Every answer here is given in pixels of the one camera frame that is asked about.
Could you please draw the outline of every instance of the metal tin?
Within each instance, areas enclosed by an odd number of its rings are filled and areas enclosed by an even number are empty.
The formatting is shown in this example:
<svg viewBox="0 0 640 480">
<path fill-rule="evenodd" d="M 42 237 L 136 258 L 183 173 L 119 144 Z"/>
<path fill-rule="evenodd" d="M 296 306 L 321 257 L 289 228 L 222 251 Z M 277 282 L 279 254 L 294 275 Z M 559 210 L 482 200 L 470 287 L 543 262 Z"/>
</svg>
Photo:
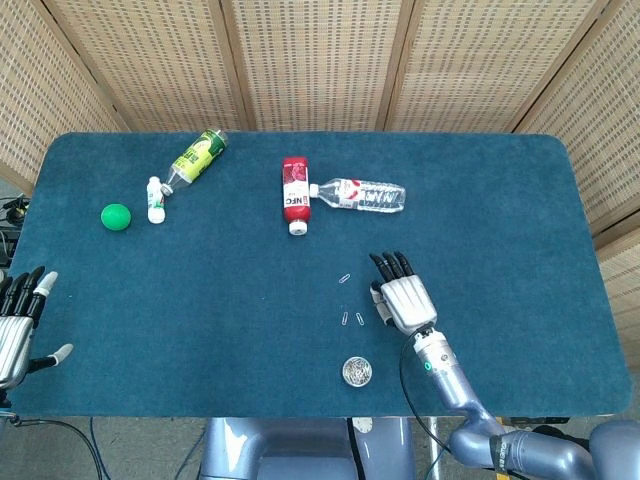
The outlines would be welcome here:
<svg viewBox="0 0 640 480">
<path fill-rule="evenodd" d="M 342 366 L 342 378 L 352 387 L 364 387 L 372 375 L 373 369 L 366 358 L 351 357 Z"/>
</svg>

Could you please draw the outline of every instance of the red bottle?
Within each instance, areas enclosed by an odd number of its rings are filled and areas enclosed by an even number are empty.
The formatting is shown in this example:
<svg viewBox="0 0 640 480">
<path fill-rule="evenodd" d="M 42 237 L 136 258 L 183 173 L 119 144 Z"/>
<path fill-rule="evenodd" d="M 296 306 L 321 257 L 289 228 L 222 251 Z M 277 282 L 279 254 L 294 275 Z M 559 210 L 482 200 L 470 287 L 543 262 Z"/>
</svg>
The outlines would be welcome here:
<svg viewBox="0 0 640 480">
<path fill-rule="evenodd" d="M 307 165 L 305 157 L 287 157 L 282 164 L 284 218 L 291 235 L 307 233 L 307 223 L 311 218 Z"/>
</svg>

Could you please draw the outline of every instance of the green drink bottle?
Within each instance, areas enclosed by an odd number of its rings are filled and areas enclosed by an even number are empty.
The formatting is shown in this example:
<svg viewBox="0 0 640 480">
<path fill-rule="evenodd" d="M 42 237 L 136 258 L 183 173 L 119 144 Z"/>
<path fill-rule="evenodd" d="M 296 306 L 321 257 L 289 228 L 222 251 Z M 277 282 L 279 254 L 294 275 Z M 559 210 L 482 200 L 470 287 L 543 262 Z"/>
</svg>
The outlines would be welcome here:
<svg viewBox="0 0 640 480">
<path fill-rule="evenodd" d="M 222 130 L 206 130 L 171 164 L 162 193 L 168 197 L 176 189 L 191 185 L 227 145 L 229 139 Z"/>
</svg>

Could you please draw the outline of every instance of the green ball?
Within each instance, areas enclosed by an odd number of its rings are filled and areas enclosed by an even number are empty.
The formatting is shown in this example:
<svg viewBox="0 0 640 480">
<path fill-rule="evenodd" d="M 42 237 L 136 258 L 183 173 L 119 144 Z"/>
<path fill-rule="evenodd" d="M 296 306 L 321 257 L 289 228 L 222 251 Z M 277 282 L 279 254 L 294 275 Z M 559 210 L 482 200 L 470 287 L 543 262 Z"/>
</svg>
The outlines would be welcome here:
<svg viewBox="0 0 640 480">
<path fill-rule="evenodd" d="M 112 203 L 104 207 L 100 220 L 109 230 L 124 230 L 131 223 L 131 212 L 120 203 Z"/>
</svg>

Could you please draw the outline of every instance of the plastic bottle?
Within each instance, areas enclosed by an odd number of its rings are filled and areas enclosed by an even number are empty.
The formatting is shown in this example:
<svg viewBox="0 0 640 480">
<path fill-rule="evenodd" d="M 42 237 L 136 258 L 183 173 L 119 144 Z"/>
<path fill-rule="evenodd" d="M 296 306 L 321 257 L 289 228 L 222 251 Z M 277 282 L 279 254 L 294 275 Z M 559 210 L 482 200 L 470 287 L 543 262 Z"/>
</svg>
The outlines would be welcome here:
<svg viewBox="0 0 640 480">
<path fill-rule="evenodd" d="M 162 193 L 168 197 L 174 190 L 191 185 L 227 145 L 229 140 L 222 130 L 206 130 L 171 164 Z"/>
<path fill-rule="evenodd" d="M 164 222 L 164 196 L 158 177 L 149 178 L 147 185 L 147 217 L 151 223 Z"/>
<path fill-rule="evenodd" d="M 291 235 L 307 233 L 307 224 L 311 218 L 307 168 L 307 159 L 304 157 L 287 157 L 282 164 L 284 218 L 289 224 Z"/>
<path fill-rule="evenodd" d="M 404 187 L 393 183 L 334 178 L 324 185 L 312 183 L 311 198 L 321 198 L 333 208 L 354 208 L 370 212 L 394 213 L 404 209 Z"/>
</svg>

